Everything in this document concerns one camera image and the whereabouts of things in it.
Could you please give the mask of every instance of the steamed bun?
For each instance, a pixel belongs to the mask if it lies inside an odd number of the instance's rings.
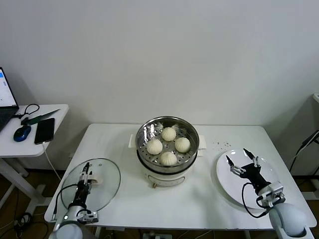
[[[171,127],[166,127],[163,129],[163,131],[161,133],[161,137],[165,141],[172,141],[176,138],[176,131],[175,131],[175,129],[173,129]]]
[[[161,165],[171,166],[177,163],[177,158],[172,152],[165,152],[160,156]]]
[[[153,155],[159,154],[162,149],[163,145],[158,139],[152,139],[146,145],[146,150]]]
[[[188,138],[178,138],[175,142],[175,148],[180,153],[186,153],[190,150],[190,142]]]

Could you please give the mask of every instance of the laptop screen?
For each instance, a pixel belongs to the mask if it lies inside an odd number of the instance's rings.
[[[2,69],[0,69],[0,107],[16,106],[16,102],[4,77]]]

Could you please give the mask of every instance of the laptop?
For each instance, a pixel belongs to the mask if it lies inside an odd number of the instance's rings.
[[[3,69],[0,67],[0,131],[18,109],[19,106],[16,103]]]

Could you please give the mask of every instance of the glass lid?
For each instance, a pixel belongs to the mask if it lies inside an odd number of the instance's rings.
[[[99,211],[110,203],[115,197],[121,183],[121,173],[118,166],[106,158],[95,158],[87,160],[76,166],[66,177],[63,187],[71,184],[77,184],[80,174],[89,162],[89,180],[92,180],[91,193],[86,199],[87,209],[90,211]],[[76,187],[70,187],[62,191],[61,198],[65,208],[73,201]]]

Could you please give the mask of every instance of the computer mouse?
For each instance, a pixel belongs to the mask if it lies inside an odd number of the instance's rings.
[[[31,126],[24,125],[21,128],[18,128],[13,135],[14,141],[16,142],[24,141],[28,137],[30,131],[31,131]]]

